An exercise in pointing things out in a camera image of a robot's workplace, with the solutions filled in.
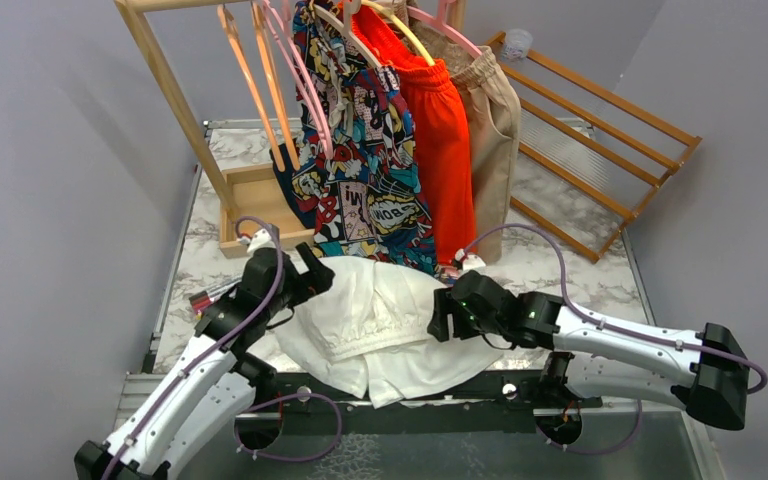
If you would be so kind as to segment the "white shorts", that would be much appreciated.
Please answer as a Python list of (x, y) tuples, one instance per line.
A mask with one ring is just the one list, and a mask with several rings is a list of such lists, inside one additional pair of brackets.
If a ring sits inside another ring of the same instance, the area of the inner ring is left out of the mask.
[(278, 327), (284, 354), (320, 382), (381, 408), (441, 393), (502, 356), (481, 338), (439, 342), (427, 327), (443, 283), (418, 270), (327, 257), (332, 286)]

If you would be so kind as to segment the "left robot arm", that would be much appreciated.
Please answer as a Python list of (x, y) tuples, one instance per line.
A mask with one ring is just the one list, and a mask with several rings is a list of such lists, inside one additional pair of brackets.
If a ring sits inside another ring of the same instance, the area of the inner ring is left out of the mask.
[(305, 245), (300, 272), (281, 249), (262, 247), (241, 278), (202, 312), (175, 366), (148, 399), (101, 443), (76, 452), (80, 479), (175, 479), (232, 417), (274, 399), (275, 369), (250, 347), (269, 322), (329, 290), (335, 273)]

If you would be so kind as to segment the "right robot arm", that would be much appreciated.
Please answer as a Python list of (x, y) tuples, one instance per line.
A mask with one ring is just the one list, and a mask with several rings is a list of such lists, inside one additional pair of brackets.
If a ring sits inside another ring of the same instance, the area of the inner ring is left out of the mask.
[(697, 332), (638, 324), (556, 295), (515, 295), (475, 271), (433, 299), (427, 331), (439, 342), (497, 335), (514, 348), (550, 351), (536, 383), (549, 406), (622, 397), (670, 405), (721, 430), (746, 424), (748, 359), (722, 325)]

